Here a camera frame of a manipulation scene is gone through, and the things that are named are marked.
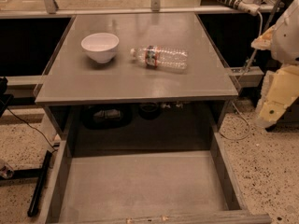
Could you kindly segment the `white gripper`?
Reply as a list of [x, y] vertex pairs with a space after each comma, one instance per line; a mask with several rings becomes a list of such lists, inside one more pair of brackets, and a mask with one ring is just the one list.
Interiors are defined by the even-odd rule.
[[251, 46], [271, 50], [273, 59], [287, 63], [276, 72], [267, 71], [263, 78], [255, 123], [269, 128], [299, 98], [299, 0], [293, 0], [276, 24], [255, 38]]

